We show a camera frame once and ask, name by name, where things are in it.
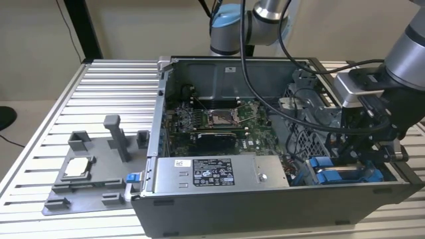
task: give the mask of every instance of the aluminum extrusion table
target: aluminum extrusion table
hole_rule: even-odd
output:
[[[347,65],[323,62],[328,69]],[[0,183],[0,239],[144,238],[132,209],[59,215],[42,214],[44,200],[68,152],[75,130],[91,137],[110,136],[107,114],[120,114],[127,134],[151,129],[156,61],[96,60],[83,64],[19,159]],[[425,180],[425,127],[417,124],[403,140],[409,166]],[[203,238],[377,239],[425,238],[425,190],[405,202],[379,208],[355,226],[211,235]]]

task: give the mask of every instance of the power supply label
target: power supply label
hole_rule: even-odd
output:
[[[197,187],[235,185],[232,160],[229,158],[195,159],[193,185]]]

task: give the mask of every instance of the regulatory symbols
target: regulatory symbols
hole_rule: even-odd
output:
[[[203,176],[204,177],[211,177],[212,176],[212,171],[211,170],[207,170],[203,172]]]

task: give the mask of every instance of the open computer chassis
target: open computer chassis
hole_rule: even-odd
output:
[[[297,60],[324,70],[315,58]],[[284,58],[247,62],[253,87],[271,104],[303,120],[339,126],[331,75],[299,71]],[[424,186],[405,162],[371,163],[380,173],[373,180],[319,182],[301,162],[332,155],[327,133],[300,125],[291,130],[260,104],[239,58],[172,57],[160,66],[144,183],[132,198],[148,236],[356,224]]]
[[[315,58],[297,59],[324,70]],[[276,108],[339,127],[331,75],[285,58],[249,58],[251,81]],[[168,57],[151,132],[70,137],[43,214],[132,208],[152,238],[356,224],[424,186],[405,162],[335,164],[333,135],[293,125],[252,96],[240,59]]]

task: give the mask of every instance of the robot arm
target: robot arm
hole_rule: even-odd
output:
[[[260,0],[252,11],[247,11],[247,45],[269,45],[277,40],[279,20],[287,0]],[[212,56],[239,54],[240,6],[221,6],[212,20]]]
[[[349,160],[352,152],[375,161],[407,161],[408,154],[399,140],[408,129],[425,117],[425,1],[405,32],[396,42],[384,64],[379,68],[363,68],[336,77],[335,88],[343,102],[343,126],[368,127],[373,115],[365,117],[364,107],[387,111],[392,125],[368,136],[349,136],[340,146],[341,160]]]

